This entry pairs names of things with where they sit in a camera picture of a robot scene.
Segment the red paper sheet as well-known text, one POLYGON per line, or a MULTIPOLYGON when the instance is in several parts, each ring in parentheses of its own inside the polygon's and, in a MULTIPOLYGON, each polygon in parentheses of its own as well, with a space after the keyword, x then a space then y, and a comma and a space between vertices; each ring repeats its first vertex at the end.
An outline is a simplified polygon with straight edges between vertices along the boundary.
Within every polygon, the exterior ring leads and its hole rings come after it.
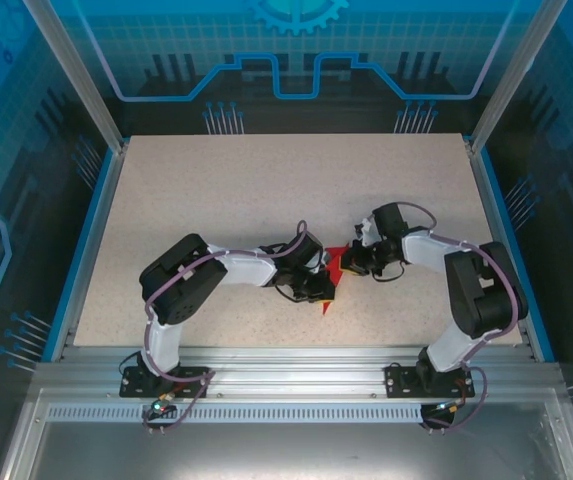
POLYGON ((325 248, 325 252, 329 255, 326 270, 329 272, 330 281, 335 288, 338 287, 344 273, 341 267, 341 257, 349 250, 349 248, 349 243, 343 246, 325 248))

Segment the steel sheet panel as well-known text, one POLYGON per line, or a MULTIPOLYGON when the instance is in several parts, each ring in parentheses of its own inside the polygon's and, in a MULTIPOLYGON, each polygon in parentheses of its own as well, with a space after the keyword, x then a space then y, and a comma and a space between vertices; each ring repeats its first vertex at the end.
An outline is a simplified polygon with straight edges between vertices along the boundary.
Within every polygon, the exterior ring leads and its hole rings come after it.
POLYGON ((485 407, 452 433, 416 424, 187 423, 152 435, 126 421, 36 419, 0 405, 0 473, 13 480, 573 480, 573 445, 537 407, 485 407))

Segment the wide aluminium crossbeam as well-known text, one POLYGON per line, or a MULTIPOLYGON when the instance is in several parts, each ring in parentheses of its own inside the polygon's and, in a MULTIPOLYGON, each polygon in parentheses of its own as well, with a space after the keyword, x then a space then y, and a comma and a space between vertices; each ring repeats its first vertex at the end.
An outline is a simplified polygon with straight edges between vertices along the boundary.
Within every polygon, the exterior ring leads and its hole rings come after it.
MULTIPOLYGON (((114 398, 121 380, 118 364, 127 352, 67 348, 62 360, 37 366, 30 393, 59 400, 114 398)), ((381 402, 384 368, 411 366, 419 352, 417 347, 183 347, 180 360, 214 370, 211 401, 381 402)), ((471 364, 486 375, 491 402, 543 403, 565 390, 560 367, 536 361, 525 345, 488 346, 471 364)))

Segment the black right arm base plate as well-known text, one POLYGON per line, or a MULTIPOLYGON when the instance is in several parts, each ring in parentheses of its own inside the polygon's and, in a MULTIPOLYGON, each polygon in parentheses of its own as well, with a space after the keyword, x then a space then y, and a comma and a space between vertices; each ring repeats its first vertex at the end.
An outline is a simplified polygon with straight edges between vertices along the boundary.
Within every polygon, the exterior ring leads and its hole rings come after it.
POLYGON ((455 369, 450 372, 421 373, 416 366, 392 363, 385 367, 384 384, 389 399, 455 399, 474 398, 475 385, 469 372, 455 369))

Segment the aluminium side rail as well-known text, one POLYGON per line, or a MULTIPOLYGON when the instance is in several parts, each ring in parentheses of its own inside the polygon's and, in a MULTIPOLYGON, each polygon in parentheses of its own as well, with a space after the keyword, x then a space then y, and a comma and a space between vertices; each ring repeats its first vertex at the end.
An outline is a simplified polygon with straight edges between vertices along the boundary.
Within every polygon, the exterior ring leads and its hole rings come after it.
POLYGON ((528 301, 529 314, 521 324, 525 325, 534 358, 554 363, 556 358, 490 156, 485 147, 474 152, 468 136, 463 139, 491 234, 506 246, 528 301))
POLYGON ((119 153, 108 150, 79 234, 41 361, 57 362, 76 328, 90 286, 128 144, 119 153))

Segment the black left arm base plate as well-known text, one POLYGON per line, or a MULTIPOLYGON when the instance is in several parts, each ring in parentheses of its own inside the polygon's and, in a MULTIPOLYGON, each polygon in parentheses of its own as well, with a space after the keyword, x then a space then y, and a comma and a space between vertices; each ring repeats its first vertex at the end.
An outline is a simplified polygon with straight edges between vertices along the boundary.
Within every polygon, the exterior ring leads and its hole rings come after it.
POLYGON ((119 396, 121 398, 153 399, 163 394, 175 398, 194 398, 203 384, 196 382, 171 382, 149 372, 145 367, 127 367, 122 375, 119 396))

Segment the aluminium frame post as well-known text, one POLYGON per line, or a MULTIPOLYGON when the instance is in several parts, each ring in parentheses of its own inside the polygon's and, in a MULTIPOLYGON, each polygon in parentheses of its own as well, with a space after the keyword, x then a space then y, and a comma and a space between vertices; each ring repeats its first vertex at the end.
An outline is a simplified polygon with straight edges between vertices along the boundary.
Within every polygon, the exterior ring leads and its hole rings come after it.
POLYGON ((469 141, 472 155, 480 155, 510 101, 557 22, 568 0, 542 0, 469 141))
POLYGON ((81 99, 103 140, 114 153, 124 148, 123 137, 50 0, 22 0, 81 99))

